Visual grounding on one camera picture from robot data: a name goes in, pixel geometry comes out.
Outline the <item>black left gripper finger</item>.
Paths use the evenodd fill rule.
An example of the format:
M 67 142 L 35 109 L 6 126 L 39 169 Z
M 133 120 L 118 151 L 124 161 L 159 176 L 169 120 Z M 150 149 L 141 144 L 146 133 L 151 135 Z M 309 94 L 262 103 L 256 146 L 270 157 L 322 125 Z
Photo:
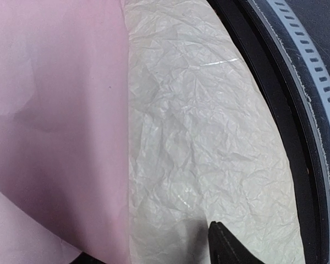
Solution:
M 263 264 L 221 222 L 211 222 L 208 229 L 211 264 Z

